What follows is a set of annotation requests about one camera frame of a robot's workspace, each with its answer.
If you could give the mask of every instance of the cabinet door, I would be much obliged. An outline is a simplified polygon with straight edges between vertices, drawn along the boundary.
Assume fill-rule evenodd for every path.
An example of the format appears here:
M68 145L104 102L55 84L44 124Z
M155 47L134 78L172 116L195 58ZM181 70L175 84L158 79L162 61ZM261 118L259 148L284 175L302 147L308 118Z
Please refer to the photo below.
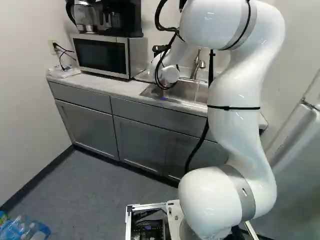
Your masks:
M166 157L165 174L171 179L180 180L185 174L185 164L188 156L199 138L175 132L172 135L174 137ZM228 156L228 152L218 143L205 140L194 155L189 169L220 166L226 163Z
M119 159L112 115L59 100L55 102L74 144Z
M118 116L113 118L120 160L162 175L170 131Z

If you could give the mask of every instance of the countertop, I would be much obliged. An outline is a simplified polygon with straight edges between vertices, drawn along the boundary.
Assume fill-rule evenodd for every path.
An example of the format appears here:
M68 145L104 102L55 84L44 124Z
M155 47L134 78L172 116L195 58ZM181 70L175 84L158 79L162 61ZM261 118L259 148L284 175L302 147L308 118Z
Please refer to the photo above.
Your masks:
M198 115L202 117L207 116L207 106L201 103L176 103L165 101L161 99L153 99L146 96L141 96L140 93L148 87L147 82L142 81L122 81L113 78L106 78L90 74L81 73L78 75L56 78L50 75L47 76L49 82L55 82L83 90L92 91L95 93L105 94L112 97L117 97L125 100L131 100L139 103L153 105L165 109L180 111L183 113ZM260 114L259 128L265 130L268 123Z

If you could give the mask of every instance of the electrical outlet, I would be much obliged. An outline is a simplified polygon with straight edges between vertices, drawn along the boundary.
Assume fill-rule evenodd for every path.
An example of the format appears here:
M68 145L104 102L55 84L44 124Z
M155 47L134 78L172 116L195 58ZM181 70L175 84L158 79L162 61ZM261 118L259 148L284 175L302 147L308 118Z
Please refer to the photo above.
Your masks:
M52 54L52 55L56 55L56 54L57 54L57 50L56 50L56 48L54 47L54 44L56 44L57 41L56 41L56 40L49 40L48 43L49 43L49 47L50 47L51 54Z

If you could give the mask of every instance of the floor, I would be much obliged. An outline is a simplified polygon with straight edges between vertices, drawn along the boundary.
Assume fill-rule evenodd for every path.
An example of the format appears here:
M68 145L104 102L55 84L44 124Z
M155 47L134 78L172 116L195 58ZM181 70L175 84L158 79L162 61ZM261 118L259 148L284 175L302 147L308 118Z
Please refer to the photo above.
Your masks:
M123 240L129 204L177 199L177 189L82 152L73 152L10 213L51 229L51 240Z

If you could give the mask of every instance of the microwave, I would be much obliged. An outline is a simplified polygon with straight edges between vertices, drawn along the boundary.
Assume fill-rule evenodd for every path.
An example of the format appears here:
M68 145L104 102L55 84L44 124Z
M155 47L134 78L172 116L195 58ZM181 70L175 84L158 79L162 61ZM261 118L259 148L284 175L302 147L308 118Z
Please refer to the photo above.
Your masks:
M146 69L148 39L71 34L78 68L85 72L131 79Z

